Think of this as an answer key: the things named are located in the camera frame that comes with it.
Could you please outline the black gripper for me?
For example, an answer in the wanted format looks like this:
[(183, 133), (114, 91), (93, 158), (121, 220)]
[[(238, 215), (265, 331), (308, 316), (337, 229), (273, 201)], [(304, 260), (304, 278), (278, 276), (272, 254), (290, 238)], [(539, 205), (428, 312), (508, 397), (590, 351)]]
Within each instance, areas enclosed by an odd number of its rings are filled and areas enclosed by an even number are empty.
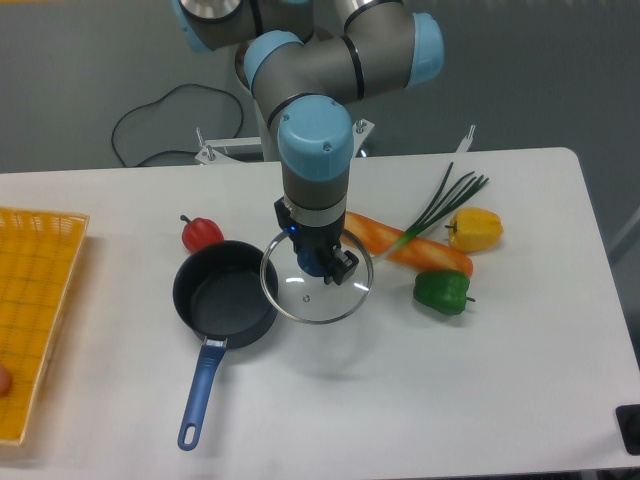
[(281, 197), (274, 204), (278, 225), (293, 243), (298, 266), (302, 270), (323, 270), (326, 285), (342, 285), (359, 266), (359, 258), (341, 250), (340, 236), (345, 211), (324, 225), (306, 225), (294, 218), (294, 206)]

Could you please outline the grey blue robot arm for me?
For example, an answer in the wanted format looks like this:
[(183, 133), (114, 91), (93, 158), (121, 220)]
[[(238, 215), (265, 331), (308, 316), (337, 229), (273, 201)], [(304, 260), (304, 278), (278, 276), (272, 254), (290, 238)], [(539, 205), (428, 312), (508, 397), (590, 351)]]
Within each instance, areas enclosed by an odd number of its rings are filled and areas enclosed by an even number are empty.
[(436, 77), (444, 64), (438, 23), (400, 1), (336, 1), (342, 33), (318, 41), (312, 1), (177, 1), (173, 8), (195, 49), (247, 44), (241, 68), (282, 166), (278, 224), (308, 274), (345, 282), (358, 265), (341, 247), (354, 155), (346, 107)]

